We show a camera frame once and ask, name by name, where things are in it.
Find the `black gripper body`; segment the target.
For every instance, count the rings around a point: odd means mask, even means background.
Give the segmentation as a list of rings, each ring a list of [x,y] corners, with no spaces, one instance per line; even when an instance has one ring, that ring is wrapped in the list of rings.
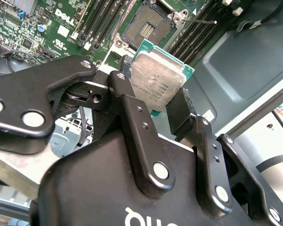
[[[195,154],[162,139],[175,186],[151,199],[136,186],[122,134],[110,134],[51,166],[31,204],[33,226],[250,226],[238,203],[214,219],[199,206]]]

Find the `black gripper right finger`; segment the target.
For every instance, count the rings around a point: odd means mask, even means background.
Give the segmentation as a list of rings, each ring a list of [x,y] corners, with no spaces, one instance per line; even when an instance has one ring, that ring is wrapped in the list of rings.
[[[196,156],[196,197],[213,218],[225,217],[239,204],[257,226],[283,226],[283,202],[227,134],[218,137],[211,124],[197,115],[189,92],[179,89],[167,104],[170,131]]]

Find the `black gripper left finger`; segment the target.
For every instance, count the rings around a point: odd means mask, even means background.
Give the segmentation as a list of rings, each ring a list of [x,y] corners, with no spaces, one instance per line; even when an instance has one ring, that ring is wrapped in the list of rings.
[[[112,71],[105,84],[81,56],[0,77],[0,180],[31,199],[62,187],[75,195],[120,181],[124,168],[138,189],[160,198],[175,175],[145,103]],[[79,106],[94,110],[94,140],[58,159],[49,140],[55,120]]]

